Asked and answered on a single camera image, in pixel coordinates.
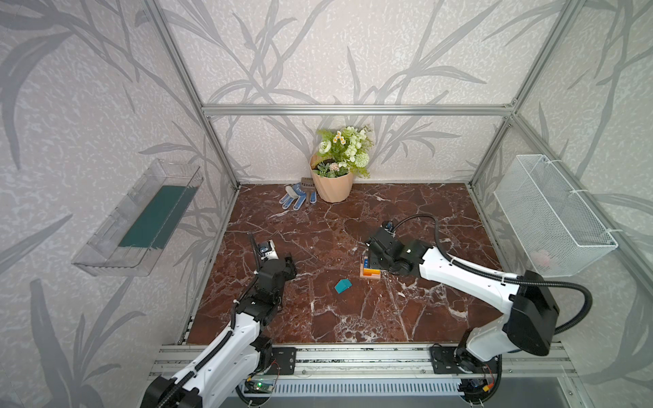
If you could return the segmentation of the orange rectangular block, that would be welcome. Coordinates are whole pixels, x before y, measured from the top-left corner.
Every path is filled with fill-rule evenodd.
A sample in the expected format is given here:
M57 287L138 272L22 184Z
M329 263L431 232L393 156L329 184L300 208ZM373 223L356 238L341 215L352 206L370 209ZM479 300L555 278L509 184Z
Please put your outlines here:
M363 269L361 271L361 275L380 275L381 276L381 271L380 270Z

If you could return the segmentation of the teal wedge block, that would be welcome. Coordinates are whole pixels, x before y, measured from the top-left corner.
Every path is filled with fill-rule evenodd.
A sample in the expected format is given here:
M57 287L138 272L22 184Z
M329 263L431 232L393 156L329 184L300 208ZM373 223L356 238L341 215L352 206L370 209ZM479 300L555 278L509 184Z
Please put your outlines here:
M334 287L335 291L338 294L343 293L344 291L350 289L352 287L352 283L349 279L343 279L340 280Z

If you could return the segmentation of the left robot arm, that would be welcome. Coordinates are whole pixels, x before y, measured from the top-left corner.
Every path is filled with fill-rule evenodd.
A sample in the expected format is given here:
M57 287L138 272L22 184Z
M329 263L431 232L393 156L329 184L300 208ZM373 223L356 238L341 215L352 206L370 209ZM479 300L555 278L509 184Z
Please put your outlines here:
M260 260L231 317L212 343L172 377L147 387L142 407L218 407L252 374L272 364L272 341L264 329L282 307L286 282L297 275L291 256Z

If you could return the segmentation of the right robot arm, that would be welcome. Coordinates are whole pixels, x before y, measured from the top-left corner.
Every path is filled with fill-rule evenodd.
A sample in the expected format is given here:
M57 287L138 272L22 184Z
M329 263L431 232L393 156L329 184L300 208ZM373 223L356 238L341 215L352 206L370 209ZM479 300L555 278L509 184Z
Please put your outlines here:
M436 243L402 243L380 228L367 240L369 253L382 270L414 275L467 293L501 313L484 326L469 329L453 359L470 372L498 355L520 350L535 356L549 354L559 307L540 275L524 277L490 270L449 255Z

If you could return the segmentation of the left green circuit board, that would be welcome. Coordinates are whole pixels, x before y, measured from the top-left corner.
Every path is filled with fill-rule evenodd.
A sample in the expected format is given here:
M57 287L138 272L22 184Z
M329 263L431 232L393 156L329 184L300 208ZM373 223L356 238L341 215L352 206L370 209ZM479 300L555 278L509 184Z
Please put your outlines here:
M275 382L249 378L244 383L246 394L272 394L275 390Z

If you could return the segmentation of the beige flower pot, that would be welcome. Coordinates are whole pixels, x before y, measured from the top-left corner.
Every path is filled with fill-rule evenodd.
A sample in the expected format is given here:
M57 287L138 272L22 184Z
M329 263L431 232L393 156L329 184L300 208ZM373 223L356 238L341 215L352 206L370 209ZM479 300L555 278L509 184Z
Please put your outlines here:
M348 172L340 175L336 170L337 164L333 159L326 159L314 154L309 160L311 177L318 195L325 202L343 202L349 195L354 183L355 175Z

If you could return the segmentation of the blue dotted work glove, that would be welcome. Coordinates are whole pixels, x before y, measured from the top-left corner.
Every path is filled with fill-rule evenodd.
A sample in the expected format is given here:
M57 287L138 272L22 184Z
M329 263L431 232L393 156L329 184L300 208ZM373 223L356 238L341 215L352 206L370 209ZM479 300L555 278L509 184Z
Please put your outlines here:
M309 202L309 204L316 204L317 202L316 189L311 186L304 186L301 183L287 185L285 192L285 196L280 200L284 210L291 208L298 211L306 202Z

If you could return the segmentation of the green artificial plant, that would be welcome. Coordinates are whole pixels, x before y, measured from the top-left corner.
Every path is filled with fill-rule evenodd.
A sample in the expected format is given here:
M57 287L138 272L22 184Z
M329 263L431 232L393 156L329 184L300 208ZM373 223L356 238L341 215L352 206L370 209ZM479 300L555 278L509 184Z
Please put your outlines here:
M367 169L372 149L372 129L363 127L342 127L339 130L319 129L321 138L316 153L317 163L312 165L314 174L328 179L346 175L369 177Z

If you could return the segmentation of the pink object in basket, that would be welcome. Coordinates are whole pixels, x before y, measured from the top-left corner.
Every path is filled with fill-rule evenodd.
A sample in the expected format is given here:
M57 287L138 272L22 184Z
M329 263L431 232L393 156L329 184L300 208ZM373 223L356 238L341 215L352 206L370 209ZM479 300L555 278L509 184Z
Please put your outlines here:
M553 256L545 249L531 252L530 256L538 270L549 270L554 265Z

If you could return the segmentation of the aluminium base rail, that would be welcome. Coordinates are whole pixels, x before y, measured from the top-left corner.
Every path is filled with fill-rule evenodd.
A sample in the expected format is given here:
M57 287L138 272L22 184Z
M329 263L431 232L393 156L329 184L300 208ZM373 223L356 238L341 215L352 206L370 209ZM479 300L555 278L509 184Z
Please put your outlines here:
M555 404L583 406L575 369L560 344L554 345L545 357L524 352L503 355L500 372L489 369L477 374L434 372L430 348L435 345L452 346L429 343L273 346L275 350L288 349L294 355L287 357L287 370L252 374L246 380L274 381L274 392L246 394L243 382L226 399L232 397L244 400L247 406L262 406L275 398L451 397L465 406L488 407L513 395L527 403L552 397ZM159 376L172 377L204 350L197 346L163 347L151 371L151 382Z

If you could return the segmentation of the clear plastic wall shelf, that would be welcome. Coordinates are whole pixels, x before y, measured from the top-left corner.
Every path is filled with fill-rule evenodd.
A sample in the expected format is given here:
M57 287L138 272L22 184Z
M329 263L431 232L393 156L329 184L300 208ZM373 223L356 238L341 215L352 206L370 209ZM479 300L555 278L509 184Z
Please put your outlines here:
M154 160L71 263L96 277L148 276L203 181L198 165Z

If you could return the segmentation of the aluminium cage frame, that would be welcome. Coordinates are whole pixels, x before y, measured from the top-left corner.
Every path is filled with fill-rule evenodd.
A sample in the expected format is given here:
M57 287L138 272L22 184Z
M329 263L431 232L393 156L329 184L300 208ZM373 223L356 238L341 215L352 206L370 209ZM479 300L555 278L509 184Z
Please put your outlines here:
M492 140L488 151L484 154L481 164L476 169L472 182L475 184L480 174L488 166L491 156L503 143L508 128L512 127L522 134L524 141L538 154L546 156L559 170L562 177L571 186L576 188L578 195L583 198L589 208L601 220L605 226L614 228L616 222L600 207L595 195L584 192L584 186L580 180L564 165L563 161L555 154L548 143L537 136L533 127L525 120L520 113L527 98L534 90L537 81L542 77L549 61L553 59L556 49L563 44L569 30L575 23L578 15L588 3L586 1L566 1L563 3L559 17L555 21L552 32L546 37L541 50L539 51L532 67L528 71L524 83L520 86L515 98L508 105L364 105L364 104L217 104L205 105L201 102L197 90L190 79L190 72L183 61L180 49L175 43L173 32L168 25L168 18L163 8L156 1L144 2L144 13L156 27L158 37L168 57L173 63L185 92L190 98L192 112L200 120L201 126L208 133L209 139L214 143L214 150L218 153L225 165L229 165L224 147L219 144L214 129L209 123L212 116L426 116L426 117L454 117L454 116L491 116L502 117L502 125Z

